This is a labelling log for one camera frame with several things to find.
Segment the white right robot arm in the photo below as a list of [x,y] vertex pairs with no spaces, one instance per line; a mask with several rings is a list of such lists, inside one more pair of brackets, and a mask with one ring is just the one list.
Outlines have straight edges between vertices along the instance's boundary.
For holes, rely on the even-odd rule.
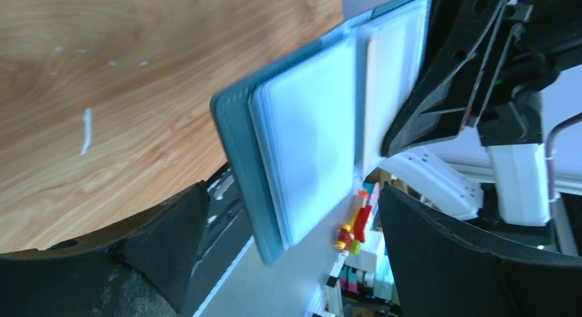
[[[581,64],[581,0],[428,0],[424,63],[381,134],[384,169],[460,220],[543,227],[558,199],[541,91]],[[426,150],[475,127],[491,161],[482,184]]]

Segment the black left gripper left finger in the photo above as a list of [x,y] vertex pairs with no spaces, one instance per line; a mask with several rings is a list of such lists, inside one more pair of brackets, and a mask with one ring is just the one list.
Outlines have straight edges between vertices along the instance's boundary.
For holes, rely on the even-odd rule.
[[46,250],[1,255],[2,316],[175,316],[207,225],[200,182]]

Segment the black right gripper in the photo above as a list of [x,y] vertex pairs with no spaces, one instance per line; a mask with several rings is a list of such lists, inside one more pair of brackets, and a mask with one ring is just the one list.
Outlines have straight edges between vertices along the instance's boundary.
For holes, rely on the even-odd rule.
[[432,0],[421,74],[382,156],[466,127],[485,147],[544,142],[539,92],[581,64],[581,0],[510,1]]

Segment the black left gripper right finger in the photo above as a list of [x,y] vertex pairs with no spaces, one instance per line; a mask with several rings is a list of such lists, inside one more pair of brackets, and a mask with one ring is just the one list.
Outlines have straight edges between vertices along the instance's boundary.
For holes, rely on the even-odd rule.
[[404,316],[580,316],[581,259],[520,244],[385,185],[379,215]]

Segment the blue leather card holder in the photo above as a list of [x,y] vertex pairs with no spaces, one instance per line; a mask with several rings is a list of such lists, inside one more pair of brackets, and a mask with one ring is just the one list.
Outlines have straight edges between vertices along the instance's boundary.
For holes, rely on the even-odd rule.
[[216,93],[210,109],[266,264],[382,161],[421,72],[432,0],[393,0]]

